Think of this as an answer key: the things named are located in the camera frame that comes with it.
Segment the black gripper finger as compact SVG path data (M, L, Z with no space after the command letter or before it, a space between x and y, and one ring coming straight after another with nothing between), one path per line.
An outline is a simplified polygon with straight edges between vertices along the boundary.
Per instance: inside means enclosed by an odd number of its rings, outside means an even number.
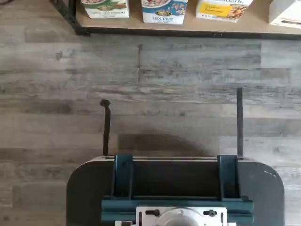
M109 136L111 127L111 110L110 101L102 99L100 106L104 107L104 130L103 130L103 155L107 156L109 153Z
M237 155L243 158L243 88L237 88Z

